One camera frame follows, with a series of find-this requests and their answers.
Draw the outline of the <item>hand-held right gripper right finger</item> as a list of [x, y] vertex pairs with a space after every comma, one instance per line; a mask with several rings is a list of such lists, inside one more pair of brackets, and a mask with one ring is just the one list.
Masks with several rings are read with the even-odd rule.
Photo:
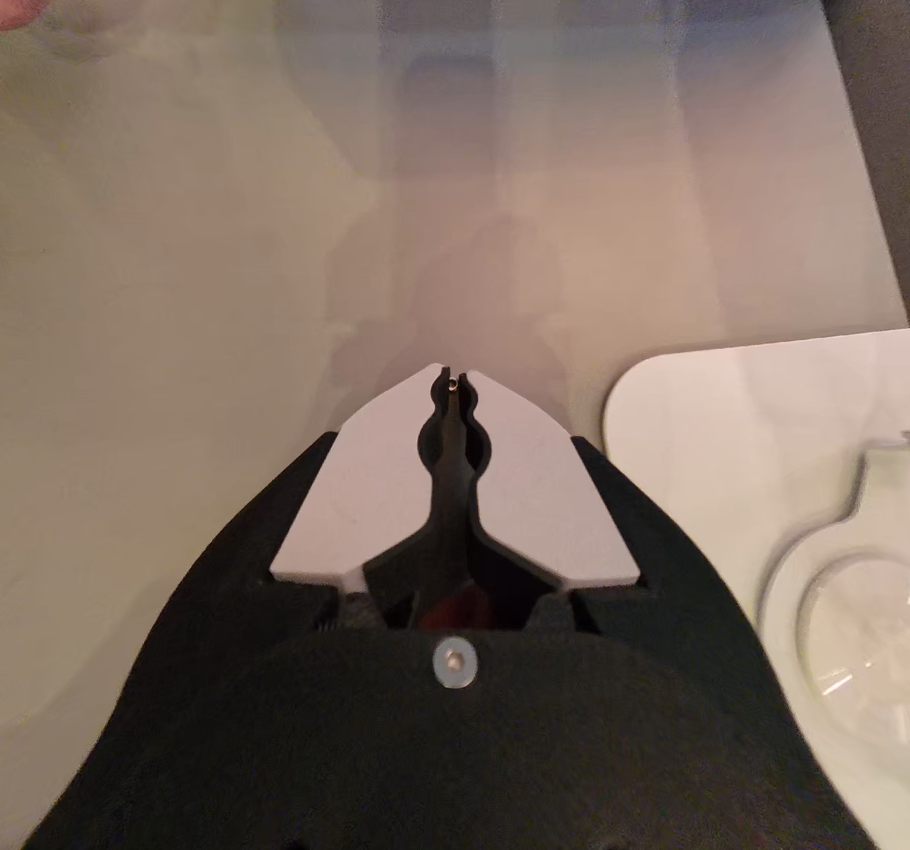
[[563, 592], [636, 584], [639, 565], [563, 425], [480, 371], [463, 374], [460, 391], [480, 440], [481, 538]]

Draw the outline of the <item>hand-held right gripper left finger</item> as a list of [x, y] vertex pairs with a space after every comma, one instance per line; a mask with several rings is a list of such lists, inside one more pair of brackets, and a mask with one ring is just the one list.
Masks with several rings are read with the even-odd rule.
[[368, 590], [369, 561], [430, 518], [434, 461], [419, 451], [448, 393], [449, 369], [430, 364], [368, 401], [341, 425], [270, 565], [278, 581]]

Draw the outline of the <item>grey desk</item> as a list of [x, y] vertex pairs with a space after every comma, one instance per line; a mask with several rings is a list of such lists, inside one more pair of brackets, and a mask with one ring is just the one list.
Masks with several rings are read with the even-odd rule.
[[2, 34], [2, 848], [176, 583], [438, 362], [898, 328], [820, 0], [55, 0]]

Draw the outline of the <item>white metal stand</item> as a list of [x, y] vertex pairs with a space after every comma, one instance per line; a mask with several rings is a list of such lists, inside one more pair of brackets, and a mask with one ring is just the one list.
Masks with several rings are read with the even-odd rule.
[[742, 606], [880, 848], [909, 847], [908, 336], [650, 358], [603, 421], [610, 460]]

